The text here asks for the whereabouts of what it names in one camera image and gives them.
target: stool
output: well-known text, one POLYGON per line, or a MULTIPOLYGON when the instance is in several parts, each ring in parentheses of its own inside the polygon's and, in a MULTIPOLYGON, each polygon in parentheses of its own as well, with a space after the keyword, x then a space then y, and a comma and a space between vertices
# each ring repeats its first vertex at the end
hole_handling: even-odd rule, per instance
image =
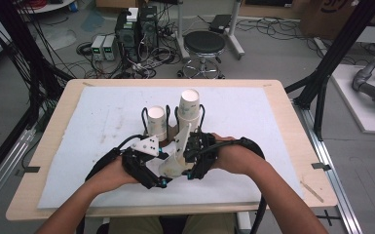
POLYGON ((194 31, 188 33, 184 37, 184 48, 188 53, 194 53, 199 58, 187 61, 182 71, 178 71, 177 75, 193 78, 202 74, 206 78, 224 78, 218 66, 208 59, 215 58, 220 63, 221 60, 218 56, 224 52, 225 45, 224 39, 214 32, 194 31))

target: khaki pants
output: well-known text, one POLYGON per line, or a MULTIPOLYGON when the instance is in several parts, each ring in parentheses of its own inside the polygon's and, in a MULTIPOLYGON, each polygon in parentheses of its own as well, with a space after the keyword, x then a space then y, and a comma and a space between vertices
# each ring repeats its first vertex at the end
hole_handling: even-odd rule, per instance
MULTIPOLYGON (((189 215, 183 234, 234 234, 235 214, 189 215)), ((108 234, 163 234, 157 216, 111 218, 108 234)))

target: gray floor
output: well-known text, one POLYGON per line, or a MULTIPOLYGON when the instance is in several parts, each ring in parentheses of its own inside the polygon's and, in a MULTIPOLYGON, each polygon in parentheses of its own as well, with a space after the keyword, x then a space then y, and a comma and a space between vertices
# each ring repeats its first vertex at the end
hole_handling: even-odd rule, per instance
MULTIPOLYGON (((202 7, 202 12, 197 12, 195 11, 197 8, 188 7, 188 4, 185 4, 184 15, 188 17, 184 20, 184 27, 188 28, 193 22, 200 20, 196 18, 196 15, 202 16, 206 21, 211 21, 211 15, 229 13, 232 9, 229 2, 227 0, 217 1, 217 4, 212 4, 211 7, 202 7)), ((75 14, 69 13, 67 10, 60 10, 39 16, 40 21, 44 23, 58 22, 68 18, 66 22, 54 25, 57 28, 72 29, 77 37, 77 41, 73 45, 56 51, 65 63, 82 60, 83 58, 75 53, 77 45, 92 41, 97 33, 111 33, 115 26, 113 20, 115 14, 96 14, 88 0, 81 6, 83 9, 75 14)), ((174 16, 175 11, 171 11, 170 15, 174 16)), ((197 22, 192 28, 206 28, 206 25, 197 22)), ((287 86, 312 73, 320 62, 317 52, 309 49, 305 40, 277 40, 260 33, 255 28, 248 31, 238 28, 236 35, 244 48, 245 56, 237 60, 230 49, 220 56, 222 63, 219 64, 219 67, 226 79, 278 79, 284 86, 287 86)), ((363 64, 360 59, 375 58, 375 56, 370 56, 360 45, 352 48, 349 56, 358 61, 358 64, 363 64)), ((345 62, 352 62, 352 60, 347 58, 345 62)), ((103 66, 111 67, 114 64, 106 62, 103 66)), ((160 66, 156 69, 157 76, 155 78, 176 78, 176 72, 181 66, 182 63, 160 66)), ((87 64, 83 64, 82 67, 84 69, 75 66, 71 70, 77 77, 85 77, 85 73, 90 70, 90 67, 87 64)), ((298 93, 289 94, 289 97, 297 97, 298 93)), ((25 85, 11 62, 1 55, 0 144, 27 106, 28 97, 25 85)), ((363 134, 360 131, 347 105, 331 82, 328 85, 323 117, 323 138, 363 233, 375 233, 375 135, 363 134)), ((32 152, 25 157, 25 163, 31 154, 32 152)), ((20 169, 20 165, 17 166, 13 175, 0 191, 0 233, 33 232, 42 222, 40 220, 12 222, 5 218, 5 212, 21 180, 20 176, 15 175, 18 169, 20 169)), ((336 209, 329 208, 327 210, 330 215, 339 216, 336 209)), ((324 215, 324 210, 315 210, 315 213, 324 215)), ((332 225, 329 225, 327 220, 322 222, 330 233, 345 233, 340 220, 332 220, 332 225)), ((99 218, 89 219, 87 233, 95 233, 100 223, 99 218)), ((275 220, 271 214, 267 213, 262 222, 260 233, 277 232, 279 229, 275 220)))

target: wooden table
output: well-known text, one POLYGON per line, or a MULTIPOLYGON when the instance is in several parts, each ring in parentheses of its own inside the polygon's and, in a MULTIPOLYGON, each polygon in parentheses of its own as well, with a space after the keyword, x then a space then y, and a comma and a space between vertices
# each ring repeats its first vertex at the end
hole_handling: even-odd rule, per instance
MULTIPOLYGON (((277 80, 91 80, 78 79, 68 83, 56 107, 53 117, 29 164, 40 167, 36 174, 25 174, 14 199, 7 210, 9 220, 30 220, 49 217, 54 210, 38 210, 37 205, 44 189, 47 174, 54 155, 61 143, 64 130, 68 126, 83 89, 97 87, 254 87, 263 88, 281 131, 290 160, 299 178, 304 201, 311 208, 334 207, 335 193, 323 170, 315 170, 313 163, 319 160, 311 146, 294 109, 277 80)), ((217 212, 242 212, 257 209, 251 205, 197 205, 137 208, 93 208, 87 216, 125 215, 177 215, 217 212)))

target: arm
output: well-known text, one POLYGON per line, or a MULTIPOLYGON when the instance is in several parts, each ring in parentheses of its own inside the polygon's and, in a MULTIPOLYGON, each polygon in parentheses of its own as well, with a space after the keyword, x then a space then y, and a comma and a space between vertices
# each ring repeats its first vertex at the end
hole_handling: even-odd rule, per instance
POLYGON ((93 199, 126 183, 136 183, 122 166, 121 157, 95 174, 48 218, 36 233, 74 233, 93 199))
POLYGON ((238 145, 223 146, 214 167, 249 176, 265 197, 282 233, 327 233, 311 209, 275 169, 250 150, 238 145))

